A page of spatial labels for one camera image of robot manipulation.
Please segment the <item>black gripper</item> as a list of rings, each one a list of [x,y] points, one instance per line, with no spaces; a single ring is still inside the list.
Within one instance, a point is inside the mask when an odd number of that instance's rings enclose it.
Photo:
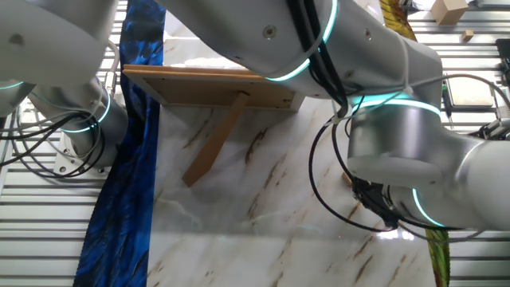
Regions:
[[[398,216],[386,204],[383,188],[384,186],[380,183],[369,183],[356,177],[351,179],[354,198],[378,215],[383,220],[385,227],[394,230],[398,228]]]

